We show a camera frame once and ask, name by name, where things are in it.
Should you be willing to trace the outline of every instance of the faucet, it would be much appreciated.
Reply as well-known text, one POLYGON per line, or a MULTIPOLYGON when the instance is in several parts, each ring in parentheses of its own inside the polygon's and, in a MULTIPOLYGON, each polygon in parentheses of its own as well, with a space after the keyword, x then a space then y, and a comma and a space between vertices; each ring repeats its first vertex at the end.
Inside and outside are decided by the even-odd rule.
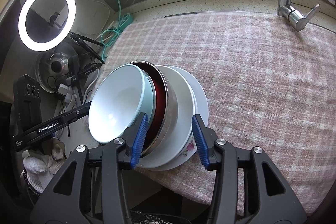
POLYGON ((303 16, 292 5, 292 0, 278 0, 277 15, 287 18, 296 31, 302 31, 313 16, 321 9, 317 4, 306 16, 303 16))

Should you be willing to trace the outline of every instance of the ring light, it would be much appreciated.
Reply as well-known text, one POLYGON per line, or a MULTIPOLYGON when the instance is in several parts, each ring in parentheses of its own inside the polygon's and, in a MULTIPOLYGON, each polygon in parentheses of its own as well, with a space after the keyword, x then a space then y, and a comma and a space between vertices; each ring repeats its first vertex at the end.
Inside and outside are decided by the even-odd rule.
POLYGON ((35 0, 26 0, 24 3, 21 13, 19 16, 19 23, 18 23, 18 29, 19 29, 19 35, 21 37, 22 42, 29 48, 32 49, 33 51, 37 52, 43 52, 50 50, 54 47, 56 47, 58 44, 60 44, 66 36, 69 34, 71 27, 74 23, 75 20, 75 15, 76 15, 76 4, 75 0, 66 0, 68 4, 68 19, 67 22, 65 23, 65 26, 61 30, 61 32, 56 36, 54 39, 50 40, 49 42, 46 43, 38 43, 33 41, 26 29, 26 18, 28 11, 31 7, 31 5, 34 3, 35 0))

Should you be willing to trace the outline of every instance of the pink checkered tablecloth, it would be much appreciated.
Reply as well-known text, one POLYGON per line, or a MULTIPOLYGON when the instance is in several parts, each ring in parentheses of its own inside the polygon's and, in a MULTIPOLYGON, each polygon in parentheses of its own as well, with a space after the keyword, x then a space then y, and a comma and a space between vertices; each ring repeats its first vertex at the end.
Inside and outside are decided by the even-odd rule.
MULTIPOLYGON (((335 33, 312 24, 295 32, 283 17, 269 14, 139 22, 111 49, 90 97, 113 69, 130 61, 189 71, 208 98, 208 126, 236 147, 261 146, 310 213, 336 179, 335 54, 335 33)), ((186 198, 211 201, 215 173, 204 170, 197 153, 176 169, 142 172, 186 198)), ((242 182, 240 176, 240 213, 242 182)))

